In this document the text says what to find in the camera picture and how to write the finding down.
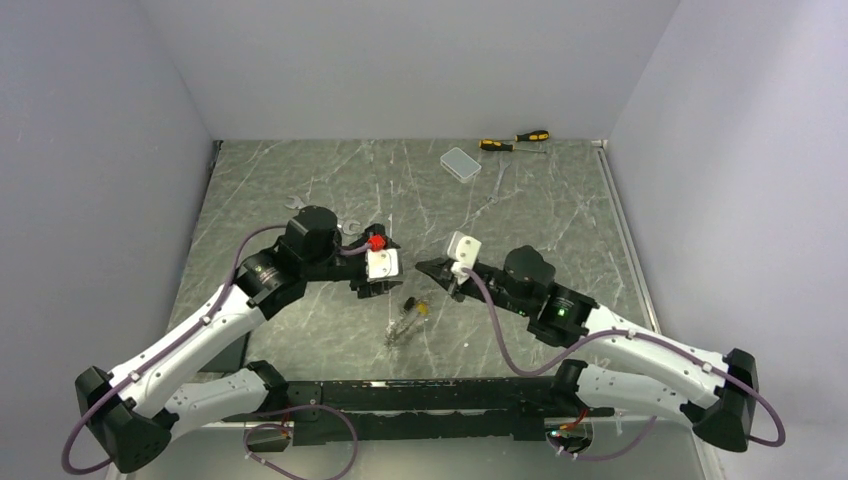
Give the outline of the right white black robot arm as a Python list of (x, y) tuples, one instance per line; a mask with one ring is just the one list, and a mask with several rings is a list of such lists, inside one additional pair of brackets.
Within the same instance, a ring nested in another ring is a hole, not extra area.
[(529, 245), (510, 251), (500, 267), (468, 252), (415, 267), (451, 298), (525, 317), (537, 340), (563, 348), (550, 391), (560, 413), (636, 411), (688, 426), (714, 447), (748, 449), (759, 391), (751, 354), (698, 349), (630, 322), (557, 283), (555, 267)]

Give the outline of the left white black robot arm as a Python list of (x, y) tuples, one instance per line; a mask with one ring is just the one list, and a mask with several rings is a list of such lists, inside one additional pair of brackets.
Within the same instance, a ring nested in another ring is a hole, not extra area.
[(277, 227), (276, 241), (253, 254), (238, 250), (222, 284), (192, 315), (153, 345), (104, 370), (75, 380), (80, 417), (61, 453), (65, 472), (75, 440), (88, 431), (106, 464), (132, 473), (180, 436), (243, 414), (272, 420), (291, 406), (288, 382), (266, 361), (218, 380), (195, 374), (219, 353), (300, 300), (312, 282), (345, 282), (361, 299), (400, 284), (399, 245), (382, 224), (345, 244), (331, 210), (307, 206)]

